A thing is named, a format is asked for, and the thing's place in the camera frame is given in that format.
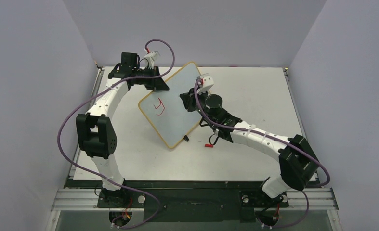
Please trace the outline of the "yellow framed whiteboard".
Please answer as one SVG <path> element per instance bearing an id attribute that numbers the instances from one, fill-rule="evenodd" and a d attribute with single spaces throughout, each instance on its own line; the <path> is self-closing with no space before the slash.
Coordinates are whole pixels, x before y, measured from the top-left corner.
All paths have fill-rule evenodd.
<path id="1" fill-rule="evenodd" d="M 188 62 L 165 79 L 169 91 L 153 91 L 143 97 L 138 107 L 169 149 L 174 149 L 198 126 L 201 115 L 188 112 L 179 97 L 194 87 L 201 75 L 195 62 Z"/>

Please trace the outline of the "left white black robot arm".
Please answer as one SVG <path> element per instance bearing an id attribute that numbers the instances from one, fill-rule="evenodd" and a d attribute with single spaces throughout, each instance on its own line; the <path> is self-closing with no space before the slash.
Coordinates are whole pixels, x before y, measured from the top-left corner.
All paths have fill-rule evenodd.
<path id="1" fill-rule="evenodd" d="M 115 160 L 117 136 L 111 117 L 121 99 L 134 85 L 143 85 L 147 90 L 168 91 L 169 87 L 160 77 L 159 68 L 154 65 L 159 52 L 148 52 L 143 57 L 146 67 L 140 67 L 136 53 L 123 52 L 121 62 L 110 71 L 104 94 L 85 113 L 76 117 L 78 144 L 95 163 L 102 178 L 100 198 L 117 207 L 128 203 L 129 194 L 122 188 L 124 177 Z"/>

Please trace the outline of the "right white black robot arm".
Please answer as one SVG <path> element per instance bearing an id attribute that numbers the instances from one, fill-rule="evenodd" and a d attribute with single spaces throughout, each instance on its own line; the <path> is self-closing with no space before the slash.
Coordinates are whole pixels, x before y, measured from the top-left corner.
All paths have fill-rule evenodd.
<path id="1" fill-rule="evenodd" d="M 265 179 L 256 193 L 260 204 L 270 205 L 289 189 L 304 190 L 317 171 L 318 158 L 302 135 L 287 137 L 258 129 L 223 109 L 223 100 L 217 94 L 196 95 L 190 89 L 179 97 L 185 110 L 202 115 L 200 126 L 210 127 L 217 138 L 245 145 L 279 163 L 279 175 Z"/>

